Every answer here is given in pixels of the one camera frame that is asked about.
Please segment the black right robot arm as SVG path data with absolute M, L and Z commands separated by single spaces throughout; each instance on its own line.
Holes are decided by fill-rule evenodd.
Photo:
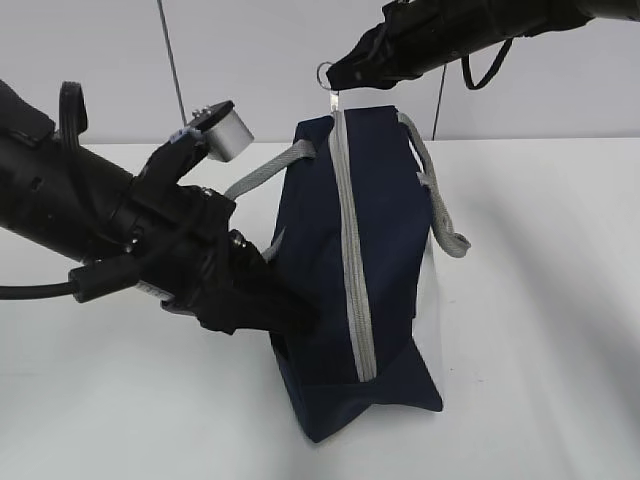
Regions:
M 327 72 L 330 88 L 390 90 L 459 60 L 470 90 L 497 75 L 514 40 L 580 28 L 597 18 L 637 22 L 637 1 L 392 1 L 384 20 Z

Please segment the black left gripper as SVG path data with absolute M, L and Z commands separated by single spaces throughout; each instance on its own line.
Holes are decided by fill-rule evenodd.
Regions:
M 162 145 L 114 216 L 139 241 L 132 254 L 141 283 L 164 293 L 165 311 L 191 316 L 207 330 L 310 334 L 317 310 L 285 284 L 254 244 L 230 229 L 235 203 L 216 191 L 179 185 L 203 157 L 201 146 Z

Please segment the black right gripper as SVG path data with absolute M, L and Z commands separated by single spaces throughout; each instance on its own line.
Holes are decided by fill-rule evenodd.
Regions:
M 483 76 L 491 80 L 510 50 L 506 1 L 392 1 L 383 14 L 382 23 L 329 67 L 333 90 L 390 90 L 455 60 L 462 63 L 463 78 L 470 80 L 470 55 L 499 43 Z

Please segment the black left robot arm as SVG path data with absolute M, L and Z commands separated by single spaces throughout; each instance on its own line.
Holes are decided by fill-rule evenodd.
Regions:
M 300 141 L 219 193 L 182 178 L 202 160 L 230 161 L 253 140 L 232 101 L 196 111 L 131 174 L 80 145 L 82 87 L 66 82 L 50 118 L 1 88 L 1 225 L 77 262 L 61 283 L 5 286 L 5 300 L 70 296 L 86 303 L 129 288 L 210 331 L 306 334 L 318 314 L 260 251 L 229 226 L 237 198 L 298 159 Z

